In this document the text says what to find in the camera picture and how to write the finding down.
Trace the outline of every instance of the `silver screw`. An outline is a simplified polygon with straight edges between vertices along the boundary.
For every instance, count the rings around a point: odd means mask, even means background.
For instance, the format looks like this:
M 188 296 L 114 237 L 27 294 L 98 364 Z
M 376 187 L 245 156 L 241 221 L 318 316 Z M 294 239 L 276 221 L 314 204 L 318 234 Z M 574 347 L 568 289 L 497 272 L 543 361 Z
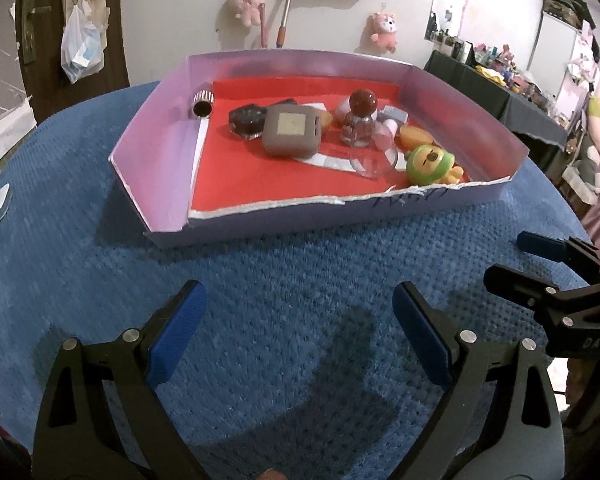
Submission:
M 460 339 L 462 339 L 462 341 L 465 343 L 475 343 L 478 341 L 478 336 L 471 332 L 471 330 L 462 330 L 460 333 Z
M 122 339 L 124 339 L 127 343 L 133 343 L 134 341 L 138 341 L 140 338 L 140 333 L 135 328 L 130 328 L 122 335 Z
M 77 346 L 78 340 L 75 337 L 70 337 L 69 339 L 65 340 L 64 343 L 62 343 L 62 348 L 65 350 L 73 350 Z
M 538 347 L 538 345 L 536 345 L 536 342 L 533 339 L 529 338 L 522 340 L 522 346 L 531 352 L 533 352 Z

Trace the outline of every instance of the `white plastic bag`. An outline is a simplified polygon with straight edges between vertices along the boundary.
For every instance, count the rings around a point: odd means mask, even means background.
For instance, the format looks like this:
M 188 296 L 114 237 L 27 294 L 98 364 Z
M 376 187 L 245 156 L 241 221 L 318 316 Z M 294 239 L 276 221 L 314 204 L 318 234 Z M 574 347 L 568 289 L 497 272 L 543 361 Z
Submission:
M 71 83 L 98 72 L 104 66 L 100 31 L 90 22 L 80 6 L 74 6 L 62 34 L 60 61 Z

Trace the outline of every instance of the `blue table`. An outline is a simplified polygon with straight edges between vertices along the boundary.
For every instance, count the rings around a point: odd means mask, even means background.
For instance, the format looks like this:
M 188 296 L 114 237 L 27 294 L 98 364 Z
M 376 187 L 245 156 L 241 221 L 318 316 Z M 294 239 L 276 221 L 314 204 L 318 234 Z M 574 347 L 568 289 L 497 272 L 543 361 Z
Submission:
M 391 308 L 411 280 L 480 338 L 542 329 L 490 296 L 494 263 L 582 282 L 520 253 L 522 230 L 585 237 L 526 161 L 504 199 L 401 221 L 163 251 L 152 246 L 107 162 L 154 85 L 114 92 L 45 121 L 0 176 L 13 186 L 0 222 L 1 424 L 31 448 L 62 341 L 108 341 L 195 278 L 210 306 L 173 379 L 158 388 L 213 478 L 386 478 L 441 391 L 424 376 Z

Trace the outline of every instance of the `purple box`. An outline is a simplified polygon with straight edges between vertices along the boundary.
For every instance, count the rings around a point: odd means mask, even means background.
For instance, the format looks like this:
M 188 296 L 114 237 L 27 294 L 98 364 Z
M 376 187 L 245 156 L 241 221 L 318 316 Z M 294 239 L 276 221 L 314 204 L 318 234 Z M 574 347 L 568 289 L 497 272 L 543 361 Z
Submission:
M 194 95 L 215 80 L 336 76 L 400 87 L 398 105 L 456 155 L 472 182 L 351 196 L 190 210 L 206 121 L 190 118 Z M 417 215 L 500 198 L 528 149 L 471 99 L 415 66 L 380 57 L 310 50 L 251 50 L 189 57 L 142 104 L 109 161 L 147 236 L 160 247 L 298 232 Z

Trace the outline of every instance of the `red surface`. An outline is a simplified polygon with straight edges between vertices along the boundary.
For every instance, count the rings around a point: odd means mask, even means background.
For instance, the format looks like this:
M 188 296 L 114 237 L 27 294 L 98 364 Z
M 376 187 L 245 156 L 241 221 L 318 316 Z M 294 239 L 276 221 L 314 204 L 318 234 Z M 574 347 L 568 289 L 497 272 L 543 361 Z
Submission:
M 299 104 L 324 103 L 333 111 L 356 90 L 378 97 L 379 109 L 394 104 L 399 87 L 371 81 L 324 77 L 245 78 L 216 81 L 215 103 L 200 160 L 192 209 L 213 211 L 248 203 L 312 196 L 353 196 L 407 187 L 404 173 L 393 170 L 379 180 L 356 173 L 316 168 L 267 155 L 262 140 L 242 140 L 231 133 L 229 111 L 255 103 L 269 106 L 294 98 Z M 320 153 L 349 158 L 349 148 L 332 126 L 323 132 Z

